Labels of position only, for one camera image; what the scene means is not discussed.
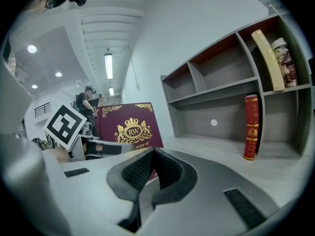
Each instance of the person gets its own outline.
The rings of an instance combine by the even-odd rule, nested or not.
[[[94,89],[92,87],[86,87],[85,92],[78,95],[76,99],[76,105],[79,109],[79,113],[87,118],[87,121],[92,124],[92,135],[98,137],[98,131],[95,127],[95,121],[93,116],[95,114],[94,108],[88,102],[88,99],[94,94]]]

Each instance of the cable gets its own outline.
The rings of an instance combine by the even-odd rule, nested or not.
[[[132,64],[132,68],[133,68],[133,73],[134,73],[134,77],[136,79],[136,83],[138,85],[138,81],[137,81],[137,76],[136,76],[136,72],[134,70],[134,66],[133,66],[133,61],[132,61],[132,56],[131,56],[131,51],[130,51],[130,46],[128,45],[128,50],[129,50],[129,55],[130,55],[130,59],[131,59],[131,64]]]

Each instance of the white dot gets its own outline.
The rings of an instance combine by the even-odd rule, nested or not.
[[[29,51],[30,53],[36,53],[37,48],[36,48],[36,46],[34,46],[34,45],[29,45],[29,46],[28,46],[28,51]]]
[[[63,137],[67,137],[67,135],[68,135],[68,132],[64,131],[63,132]]]
[[[215,120],[215,119],[212,119],[212,120],[211,120],[211,125],[212,125],[212,126],[217,126],[217,124],[218,124],[218,121],[217,121],[217,120]]]

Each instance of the white wall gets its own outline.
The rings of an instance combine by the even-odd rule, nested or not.
[[[294,36],[296,37],[297,41],[299,42],[305,58],[307,60],[311,59],[313,57],[312,50],[311,50],[310,45],[306,39],[306,36],[303,33],[303,30],[300,28],[299,24],[294,20],[293,17],[287,17],[285,20],[288,23],[288,25],[289,25],[291,31],[293,32]]]
[[[129,64],[124,103],[152,102],[162,138],[173,135],[160,82],[219,38],[268,15],[258,0],[152,0],[131,46],[136,82]]]
[[[46,140],[44,124],[47,119],[54,114],[61,105],[71,106],[71,102],[75,100],[75,95],[84,92],[84,90],[85,87],[77,87],[75,82],[67,82],[58,90],[50,90],[39,94],[38,98],[30,105],[24,117],[28,140],[32,140],[36,137]],[[35,117],[34,109],[48,102],[50,102],[51,105],[51,112]]]

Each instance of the shelf unit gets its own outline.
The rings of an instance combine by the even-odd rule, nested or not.
[[[272,90],[268,69],[251,36],[255,30],[262,30],[270,43],[279,37],[286,40],[298,86]],[[305,150],[313,117],[311,77],[297,40],[277,14],[219,39],[161,76],[161,81],[175,137],[202,136],[200,143],[217,139],[231,152],[243,153],[244,97],[256,93],[260,107],[257,152],[279,149],[302,155]]]

